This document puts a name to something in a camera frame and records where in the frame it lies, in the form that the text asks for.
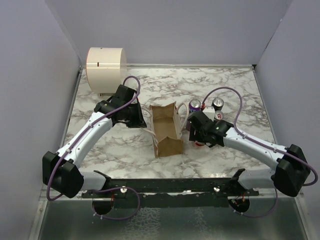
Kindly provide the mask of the silver top can front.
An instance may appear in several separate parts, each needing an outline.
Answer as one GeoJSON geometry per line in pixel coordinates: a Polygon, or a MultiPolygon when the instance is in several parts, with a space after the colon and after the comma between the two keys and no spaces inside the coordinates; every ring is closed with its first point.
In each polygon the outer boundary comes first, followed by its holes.
{"type": "Polygon", "coordinates": [[[195,147],[195,148],[200,148],[200,147],[203,147],[205,146],[206,144],[203,143],[203,142],[199,142],[199,141],[193,141],[192,145],[195,147]]]}

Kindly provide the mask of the blue and silver energy can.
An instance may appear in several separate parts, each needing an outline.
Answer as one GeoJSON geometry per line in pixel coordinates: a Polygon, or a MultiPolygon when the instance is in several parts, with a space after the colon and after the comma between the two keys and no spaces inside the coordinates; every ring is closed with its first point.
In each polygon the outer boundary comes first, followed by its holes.
{"type": "Polygon", "coordinates": [[[215,111],[214,119],[220,121],[224,119],[224,113],[220,110],[215,111]]]}

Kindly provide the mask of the purple soda can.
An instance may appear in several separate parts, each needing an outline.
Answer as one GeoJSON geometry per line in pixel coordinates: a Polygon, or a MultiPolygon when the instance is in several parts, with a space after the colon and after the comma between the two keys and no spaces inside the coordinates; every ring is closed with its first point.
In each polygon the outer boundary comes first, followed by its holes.
{"type": "Polygon", "coordinates": [[[202,102],[198,99],[192,99],[189,103],[188,103],[188,110],[189,110],[189,116],[193,113],[193,112],[197,112],[200,111],[202,108],[202,102]]]}
{"type": "Polygon", "coordinates": [[[185,124],[185,129],[186,129],[187,131],[190,131],[190,130],[191,130],[191,124],[190,124],[189,121],[186,122],[186,124],[185,124]]]}

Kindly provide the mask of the black and gold can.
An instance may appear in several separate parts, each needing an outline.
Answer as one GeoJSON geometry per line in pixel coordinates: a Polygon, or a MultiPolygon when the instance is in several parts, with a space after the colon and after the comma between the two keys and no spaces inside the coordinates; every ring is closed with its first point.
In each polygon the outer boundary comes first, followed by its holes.
{"type": "Polygon", "coordinates": [[[221,111],[224,106],[224,100],[220,97],[215,97],[211,102],[211,106],[215,111],[221,111]]]}

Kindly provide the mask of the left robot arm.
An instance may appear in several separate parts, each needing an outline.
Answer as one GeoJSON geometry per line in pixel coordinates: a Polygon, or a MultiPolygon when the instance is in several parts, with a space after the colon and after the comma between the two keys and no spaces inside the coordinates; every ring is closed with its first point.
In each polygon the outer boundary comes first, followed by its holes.
{"type": "Polygon", "coordinates": [[[111,190],[109,177],[99,171],[82,172],[80,166],[97,141],[118,123],[128,128],[145,128],[138,91],[123,84],[116,93],[98,102],[81,130],[55,153],[46,152],[42,158],[42,181],[68,198],[80,191],[93,190],[106,197],[111,190]]]}

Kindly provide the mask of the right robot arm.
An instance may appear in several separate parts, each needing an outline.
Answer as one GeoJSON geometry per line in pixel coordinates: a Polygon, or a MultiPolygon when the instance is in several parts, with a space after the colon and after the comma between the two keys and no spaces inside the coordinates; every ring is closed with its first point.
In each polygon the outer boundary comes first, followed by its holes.
{"type": "Polygon", "coordinates": [[[196,111],[188,117],[190,140],[208,147],[219,145],[247,154],[268,168],[243,170],[229,189],[240,196],[253,188],[275,188],[281,193],[296,197],[311,173],[302,149],[292,144],[289,147],[277,145],[238,130],[225,120],[211,120],[203,111],[196,111]]]}

